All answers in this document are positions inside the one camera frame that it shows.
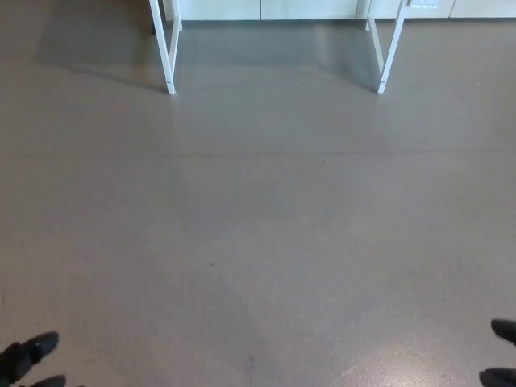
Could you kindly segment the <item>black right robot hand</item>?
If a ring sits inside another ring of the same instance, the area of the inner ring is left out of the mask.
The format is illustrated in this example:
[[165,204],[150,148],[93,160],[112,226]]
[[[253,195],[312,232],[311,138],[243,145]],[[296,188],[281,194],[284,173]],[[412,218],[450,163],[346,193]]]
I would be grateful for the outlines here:
[[[496,336],[515,345],[515,321],[493,319],[491,328]],[[487,368],[479,373],[484,387],[515,387],[515,368]]]

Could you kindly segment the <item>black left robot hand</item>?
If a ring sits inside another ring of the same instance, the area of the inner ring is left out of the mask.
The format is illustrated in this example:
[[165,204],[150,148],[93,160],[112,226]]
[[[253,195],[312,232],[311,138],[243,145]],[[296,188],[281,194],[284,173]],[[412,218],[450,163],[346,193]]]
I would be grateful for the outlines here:
[[1,351],[1,386],[14,386],[58,347],[60,336],[49,331],[25,342],[13,342]]

